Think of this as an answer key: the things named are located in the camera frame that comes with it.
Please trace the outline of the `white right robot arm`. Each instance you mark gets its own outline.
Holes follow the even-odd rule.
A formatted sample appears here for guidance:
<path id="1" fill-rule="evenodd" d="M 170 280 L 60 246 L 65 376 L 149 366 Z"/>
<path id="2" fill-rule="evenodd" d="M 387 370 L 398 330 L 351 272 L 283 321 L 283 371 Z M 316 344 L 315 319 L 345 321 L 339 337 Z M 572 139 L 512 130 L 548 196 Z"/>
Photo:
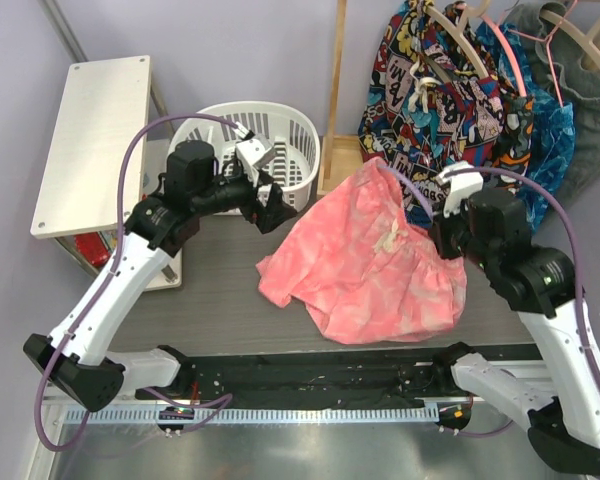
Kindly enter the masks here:
<path id="1" fill-rule="evenodd" d="M 533 244 L 523 203 L 501 190 L 475 192 L 451 213 L 438 210 L 429 236 L 442 258 L 478 266 L 518 314 L 555 391 L 538 390 L 463 342 L 434 355 L 435 389 L 482 398 L 526 433 L 553 470 L 600 477 L 600 355 L 572 258 Z"/>

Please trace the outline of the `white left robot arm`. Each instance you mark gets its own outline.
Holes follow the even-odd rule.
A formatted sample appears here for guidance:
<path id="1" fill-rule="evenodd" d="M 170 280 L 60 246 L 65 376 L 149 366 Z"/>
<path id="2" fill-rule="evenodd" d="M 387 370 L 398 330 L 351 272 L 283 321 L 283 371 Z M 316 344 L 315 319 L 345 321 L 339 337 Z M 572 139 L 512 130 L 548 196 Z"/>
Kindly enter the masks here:
<path id="1" fill-rule="evenodd" d="M 296 216 L 265 170 L 276 154 L 276 145 L 257 135 L 238 142 L 221 167 L 211 144 L 179 143 L 158 188 L 134 207 L 110 261 L 79 304 L 51 334 L 25 342 L 25 355 L 46 379 L 89 412 L 147 387 L 185 397 L 194 376 L 186 355 L 165 345 L 129 354 L 109 346 L 147 285 L 199 231 L 201 218 L 237 209 L 266 234 Z"/>

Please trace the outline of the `pink patterned shorts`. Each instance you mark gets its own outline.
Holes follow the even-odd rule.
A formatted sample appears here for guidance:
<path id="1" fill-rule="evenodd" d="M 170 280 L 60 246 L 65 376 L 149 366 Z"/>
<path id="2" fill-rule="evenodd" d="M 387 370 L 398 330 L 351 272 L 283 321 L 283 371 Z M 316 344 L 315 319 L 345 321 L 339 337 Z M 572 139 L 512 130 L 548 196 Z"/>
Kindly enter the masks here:
<path id="1" fill-rule="evenodd" d="M 466 303 L 462 260 L 443 260 L 407 222 L 402 186 L 374 158 L 317 201 L 256 266 L 259 292 L 304 304 L 345 345 L 415 342 L 452 329 Z"/>

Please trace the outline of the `lilac plastic hanger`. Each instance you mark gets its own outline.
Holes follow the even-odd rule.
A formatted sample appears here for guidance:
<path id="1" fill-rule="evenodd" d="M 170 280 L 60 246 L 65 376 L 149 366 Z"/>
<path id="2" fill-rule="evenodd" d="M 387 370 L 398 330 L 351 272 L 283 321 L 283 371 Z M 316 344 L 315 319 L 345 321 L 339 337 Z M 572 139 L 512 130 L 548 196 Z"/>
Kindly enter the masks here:
<path id="1" fill-rule="evenodd" d="M 434 219 L 434 211 L 429 199 L 418 189 L 418 187 L 401 172 L 390 166 L 381 165 L 380 168 L 392 174 L 396 180 L 409 192 L 412 199 L 416 201 L 420 209 L 428 218 L 428 222 L 432 223 Z"/>

